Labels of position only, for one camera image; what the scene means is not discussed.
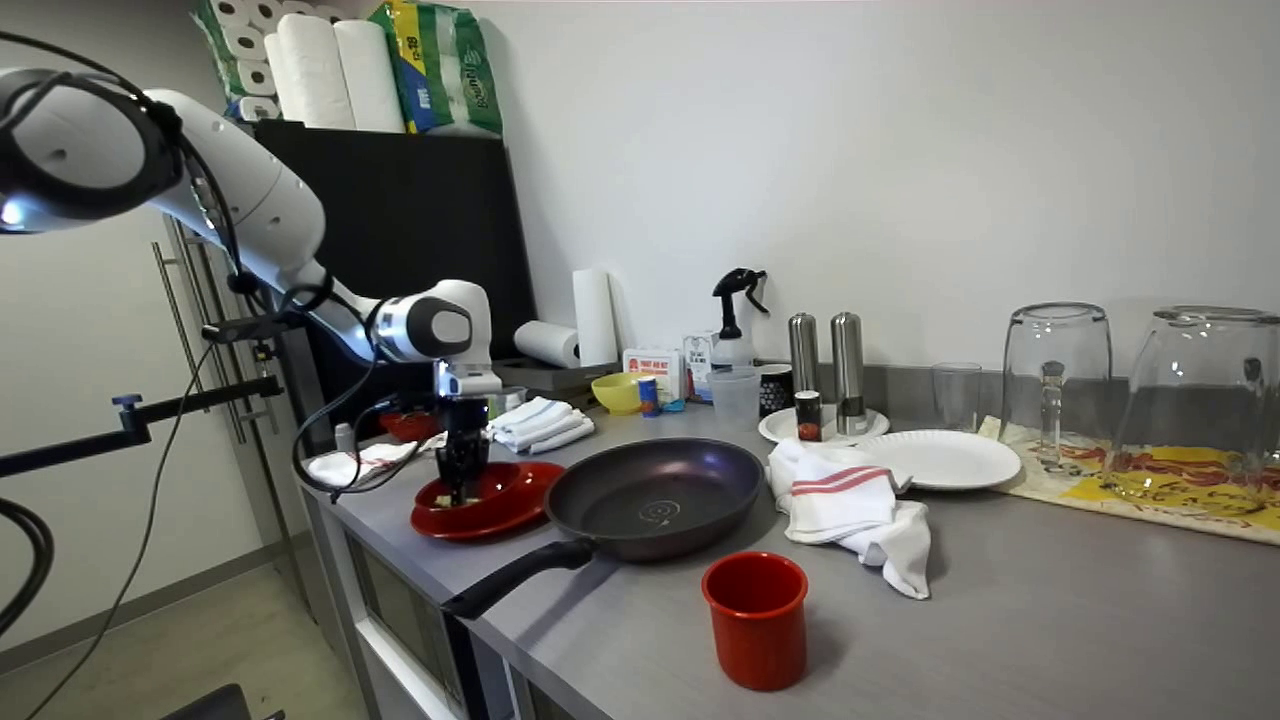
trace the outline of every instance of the red cup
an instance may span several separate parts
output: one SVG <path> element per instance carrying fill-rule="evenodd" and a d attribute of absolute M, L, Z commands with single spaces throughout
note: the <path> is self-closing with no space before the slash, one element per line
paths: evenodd
<path fill-rule="evenodd" d="M 775 552 L 737 552 L 703 572 L 729 682 L 775 691 L 803 676 L 803 598 L 803 568 Z"/>

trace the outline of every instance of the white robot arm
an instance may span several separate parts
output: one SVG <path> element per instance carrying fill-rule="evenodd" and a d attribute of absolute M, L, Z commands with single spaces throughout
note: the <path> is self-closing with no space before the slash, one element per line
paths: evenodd
<path fill-rule="evenodd" d="M 117 75 L 0 71 L 2 236 L 91 225 L 136 206 L 224 249 L 281 296 L 324 294 L 306 316 L 354 360 L 435 360 L 443 399 L 500 389 L 478 283 L 440 282 L 418 296 L 354 296 L 314 266 L 324 239 L 314 192 L 224 118 L 180 91 L 118 89 Z"/>

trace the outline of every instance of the spray bottle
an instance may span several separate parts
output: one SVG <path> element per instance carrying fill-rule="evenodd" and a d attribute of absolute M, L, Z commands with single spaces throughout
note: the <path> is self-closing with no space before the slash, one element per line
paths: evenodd
<path fill-rule="evenodd" d="M 710 404 L 729 413 L 750 413 L 750 418 L 760 418 L 760 377 L 754 377 L 750 344 L 737 328 L 733 296 L 744 294 L 747 306 L 760 316 L 767 316 L 767 310 L 754 296 L 760 283 L 765 283 L 765 274 L 733 267 L 710 289 L 710 296 L 718 296 L 718 333 L 710 339 Z"/>

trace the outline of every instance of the frying pan handle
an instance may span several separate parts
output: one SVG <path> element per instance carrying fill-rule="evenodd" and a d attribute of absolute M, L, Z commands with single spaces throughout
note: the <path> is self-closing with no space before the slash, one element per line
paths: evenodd
<path fill-rule="evenodd" d="M 579 568 L 595 558 L 592 541 L 569 541 L 569 543 L 542 543 L 528 558 L 514 558 L 511 564 L 486 572 L 483 581 L 476 581 L 473 587 L 463 587 L 461 598 L 452 598 L 443 605 L 449 616 L 463 616 L 476 622 L 483 616 L 497 601 L 502 601 L 511 587 L 520 587 L 528 575 L 542 572 L 542 568 Z"/>

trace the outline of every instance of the black frying pan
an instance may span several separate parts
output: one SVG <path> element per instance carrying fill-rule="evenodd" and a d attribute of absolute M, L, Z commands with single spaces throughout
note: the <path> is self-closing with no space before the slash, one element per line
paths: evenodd
<path fill-rule="evenodd" d="M 760 462 L 718 442 L 645 442 L 588 456 L 546 497 L 546 517 L 569 541 L 497 568 L 452 598 L 443 614 L 483 616 L 528 575 L 579 568 L 595 552 L 627 564 L 695 552 L 744 523 L 760 488 Z"/>

